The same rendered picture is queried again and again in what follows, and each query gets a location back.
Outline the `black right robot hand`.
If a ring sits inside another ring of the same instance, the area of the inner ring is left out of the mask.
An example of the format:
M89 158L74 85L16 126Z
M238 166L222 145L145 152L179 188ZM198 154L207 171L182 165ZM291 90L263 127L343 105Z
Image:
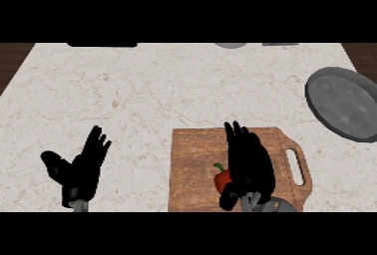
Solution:
M259 204L270 199L275 175L270 157L257 135L238 122L223 123L228 142L228 168L230 182L225 185L219 207L230 211L236 201L259 193Z

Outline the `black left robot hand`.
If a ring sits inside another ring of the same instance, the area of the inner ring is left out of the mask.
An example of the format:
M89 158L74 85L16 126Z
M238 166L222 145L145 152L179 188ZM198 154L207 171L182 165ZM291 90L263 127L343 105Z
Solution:
M65 208L71 208L71 201L83 199L90 202L94 198L100 168L111 144L102 128L93 126L81 153L72 161L68 161L52 150L41 152L40 157L47 168L47 174L62 186L62 206Z

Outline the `red bell pepper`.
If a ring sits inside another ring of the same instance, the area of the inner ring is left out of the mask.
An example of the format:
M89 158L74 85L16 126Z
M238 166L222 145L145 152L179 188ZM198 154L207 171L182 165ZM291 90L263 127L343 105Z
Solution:
M230 183L229 169L223 168L219 163L216 163L213 166L219 170L219 174L213 178L214 188L217 192L223 192L225 186Z

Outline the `brown wooden cutting board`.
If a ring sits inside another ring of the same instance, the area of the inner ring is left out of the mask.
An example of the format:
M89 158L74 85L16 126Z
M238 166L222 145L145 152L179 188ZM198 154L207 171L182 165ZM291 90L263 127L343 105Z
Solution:
M273 165L273 197L282 198L301 212L312 192L312 178L304 154L296 141L278 127L251 127ZM168 212L222 212L213 178L220 163L228 167L225 129L176 128L173 130Z

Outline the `grey round pan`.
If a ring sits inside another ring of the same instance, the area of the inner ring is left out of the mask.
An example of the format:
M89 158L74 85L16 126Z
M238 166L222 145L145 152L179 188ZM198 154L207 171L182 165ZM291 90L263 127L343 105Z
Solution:
M355 71L325 67L304 84L307 106L324 126L356 142L377 142L377 83Z

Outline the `grey round object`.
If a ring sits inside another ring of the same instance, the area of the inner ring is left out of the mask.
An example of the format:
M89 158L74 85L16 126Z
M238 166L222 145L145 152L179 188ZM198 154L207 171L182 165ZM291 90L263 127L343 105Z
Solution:
M214 44L225 49L238 49L242 46L245 46L247 43L214 43Z

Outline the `black flat appliance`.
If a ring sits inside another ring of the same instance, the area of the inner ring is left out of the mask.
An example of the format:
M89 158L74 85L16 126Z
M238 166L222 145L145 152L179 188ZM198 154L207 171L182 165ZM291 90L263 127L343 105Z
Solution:
M78 43L69 42L66 43L71 47L75 48L136 48L137 43Z

